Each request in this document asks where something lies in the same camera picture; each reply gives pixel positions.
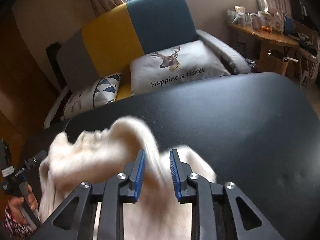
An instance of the person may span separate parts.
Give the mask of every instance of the person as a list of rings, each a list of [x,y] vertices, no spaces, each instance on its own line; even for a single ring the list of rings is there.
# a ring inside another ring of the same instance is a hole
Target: person
[[[36,210],[38,209],[38,202],[35,195],[32,193],[32,187],[30,185],[28,185],[28,191],[30,208]],[[3,227],[9,231],[11,238],[14,240],[25,240],[33,233],[33,230],[28,225],[19,209],[19,206],[21,206],[24,201],[23,197],[12,197],[5,209]]]

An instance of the wooden tabletop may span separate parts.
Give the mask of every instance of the wooden tabletop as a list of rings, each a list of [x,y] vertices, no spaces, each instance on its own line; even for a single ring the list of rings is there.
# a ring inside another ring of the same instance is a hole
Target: wooden tabletop
[[[247,34],[253,35],[257,37],[259,40],[267,41],[274,45],[286,46],[286,47],[292,47],[292,48],[299,47],[297,41],[294,41],[293,39],[290,39],[289,37],[280,33],[276,33],[276,32],[268,33],[262,30],[254,30],[252,26],[249,26],[249,25],[242,27],[239,25],[232,24],[231,27],[239,31],[245,32]]]

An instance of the human hand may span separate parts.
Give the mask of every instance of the human hand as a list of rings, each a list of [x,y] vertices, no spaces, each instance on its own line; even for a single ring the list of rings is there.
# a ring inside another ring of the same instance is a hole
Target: human hand
[[[29,202],[29,206],[31,208],[31,210],[35,210],[38,208],[38,202],[36,200],[35,195],[32,193],[32,188],[30,185],[28,185],[28,202]],[[11,215],[12,217],[21,225],[27,225],[27,220],[23,217],[19,206],[21,206],[24,202],[24,198],[23,197],[12,197],[9,200],[9,208],[11,211]]]

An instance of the deer antler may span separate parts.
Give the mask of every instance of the deer antler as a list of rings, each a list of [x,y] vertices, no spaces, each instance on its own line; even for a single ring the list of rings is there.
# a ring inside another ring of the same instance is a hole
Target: deer antler
[[[173,57],[175,54],[177,54],[180,51],[181,46],[173,47],[173,49],[174,49],[174,53],[171,55],[171,57]]]
[[[164,56],[164,55],[159,54],[159,53],[157,53],[157,52],[150,53],[150,55],[151,55],[152,57],[159,57],[159,58],[162,58],[162,59],[164,59],[164,58],[165,58],[165,56]]]

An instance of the sofa backrest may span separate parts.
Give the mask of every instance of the sofa backrest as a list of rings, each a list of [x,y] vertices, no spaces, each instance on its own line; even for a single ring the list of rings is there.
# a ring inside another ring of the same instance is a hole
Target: sofa backrest
[[[197,40],[186,0],[131,0],[97,17],[57,53],[72,92],[123,72],[135,58]]]

